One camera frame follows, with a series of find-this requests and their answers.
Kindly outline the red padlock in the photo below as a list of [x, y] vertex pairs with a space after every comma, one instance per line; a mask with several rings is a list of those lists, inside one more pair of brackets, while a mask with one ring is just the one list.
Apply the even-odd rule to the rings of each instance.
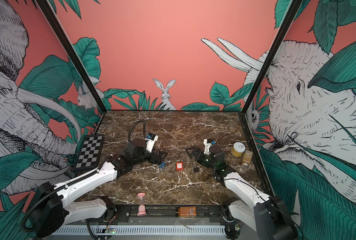
[[183, 163], [182, 162], [176, 163], [176, 170], [177, 171], [182, 171], [183, 170]]

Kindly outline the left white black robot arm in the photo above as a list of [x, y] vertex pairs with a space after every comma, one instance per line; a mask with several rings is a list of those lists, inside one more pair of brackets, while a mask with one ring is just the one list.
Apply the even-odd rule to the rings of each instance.
[[39, 186], [20, 223], [24, 233], [34, 232], [44, 238], [65, 224], [107, 215], [113, 220], [116, 206], [108, 197], [77, 202], [87, 192], [131, 172], [135, 165], [149, 162], [161, 164], [167, 152], [155, 149], [156, 139], [134, 139], [119, 154], [105, 158], [98, 167], [71, 180], [55, 185], [46, 182]]

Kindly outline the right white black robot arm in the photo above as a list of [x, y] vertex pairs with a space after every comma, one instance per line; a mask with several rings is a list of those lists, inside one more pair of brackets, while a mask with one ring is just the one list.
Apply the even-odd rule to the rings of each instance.
[[239, 220], [256, 231], [261, 240], [297, 240], [296, 224], [290, 217], [284, 201], [270, 196], [249, 184], [225, 161], [220, 147], [211, 146], [206, 151], [198, 147], [185, 149], [191, 159], [213, 170], [214, 178], [240, 199], [226, 206], [228, 220]]

